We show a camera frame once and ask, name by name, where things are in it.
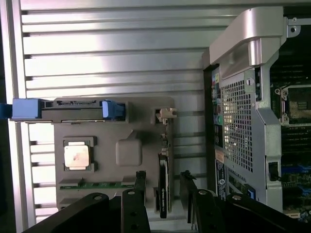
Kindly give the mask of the grey parts rack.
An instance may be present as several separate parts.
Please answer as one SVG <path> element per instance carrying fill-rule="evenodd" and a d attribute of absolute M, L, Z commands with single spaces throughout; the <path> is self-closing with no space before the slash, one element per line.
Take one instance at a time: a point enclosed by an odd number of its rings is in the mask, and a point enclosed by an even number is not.
<path fill-rule="evenodd" d="M 95 192 L 110 198 L 121 189 L 61 190 L 60 185 L 82 182 L 122 182 L 135 184 L 136 172 L 146 172 L 145 206 L 157 211 L 158 152 L 160 125 L 155 123 L 155 110 L 174 107 L 170 97 L 107 98 L 128 102 L 127 121 L 53 123 L 56 175 L 56 205 L 63 209 L 78 199 Z M 90 165 L 85 170 L 65 167 L 64 147 L 87 145 Z"/>

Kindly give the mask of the green motherboard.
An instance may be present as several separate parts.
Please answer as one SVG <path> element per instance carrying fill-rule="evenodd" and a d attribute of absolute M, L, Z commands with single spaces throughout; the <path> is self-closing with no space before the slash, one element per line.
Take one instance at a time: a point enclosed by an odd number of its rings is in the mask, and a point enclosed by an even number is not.
<path fill-rule="evenodd" d="M 276 88 L 299 84 L 311 84 L 311 69 L 306 65 L 271 67 L 271 100 Z M 281 152 L 283 212 L 300 221 L 311 222 L 311 126 L 281 126 Z"/>

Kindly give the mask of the green RAM stick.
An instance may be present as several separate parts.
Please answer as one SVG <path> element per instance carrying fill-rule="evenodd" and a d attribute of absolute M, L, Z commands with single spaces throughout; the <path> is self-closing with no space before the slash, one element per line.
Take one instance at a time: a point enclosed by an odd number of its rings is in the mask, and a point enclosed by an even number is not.
<path fill-rule="evenodd" d="M 133 184 L 122 184 L 122 182 L 82 182 L 78 184 L 60 185 L 61 190 L 75 190 L 75 189 L 121 189 L 133 188 Z"/>

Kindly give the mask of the hard disk in blue carrier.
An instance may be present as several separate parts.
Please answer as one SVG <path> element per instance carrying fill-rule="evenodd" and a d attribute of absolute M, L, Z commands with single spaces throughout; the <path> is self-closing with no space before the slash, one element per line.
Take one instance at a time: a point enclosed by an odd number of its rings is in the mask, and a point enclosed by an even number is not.
<path fill-rule="evenodd" d="M 0 103 L 0 119 L 15 122 L 127 121 L 128 102 L 104 98 L 13 99 Z"/>

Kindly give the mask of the silver CPU chip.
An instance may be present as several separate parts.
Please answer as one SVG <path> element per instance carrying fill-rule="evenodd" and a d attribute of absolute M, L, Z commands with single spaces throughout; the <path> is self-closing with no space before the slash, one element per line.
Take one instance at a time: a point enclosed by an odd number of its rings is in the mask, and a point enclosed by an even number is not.
<path fill-rule="evenodd" d="M 67 145 L 64 147 L 65 167 L 69 170 L 85 170 L 90 165 L 87 145 Z"/>

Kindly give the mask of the CPU socket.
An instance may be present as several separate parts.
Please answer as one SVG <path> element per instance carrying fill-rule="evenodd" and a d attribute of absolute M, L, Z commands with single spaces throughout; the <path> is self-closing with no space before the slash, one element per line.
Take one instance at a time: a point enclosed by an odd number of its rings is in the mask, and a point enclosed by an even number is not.
<path fill-rule="evenodd" d="M 311 84 L 276 88 L 273 97 L 272 108 L 281 126 L 311 126 Z"/>

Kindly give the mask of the open black PC case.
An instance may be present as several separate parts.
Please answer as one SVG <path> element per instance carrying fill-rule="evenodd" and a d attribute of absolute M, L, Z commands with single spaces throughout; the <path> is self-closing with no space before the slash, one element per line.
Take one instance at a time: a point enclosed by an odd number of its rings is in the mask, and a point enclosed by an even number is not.
<path fill-rule="evenodd" d="M 204 52 L 207 187 L 284 214 L 273 65 L 311 69 L 311 3 L 244 10 Z"/>

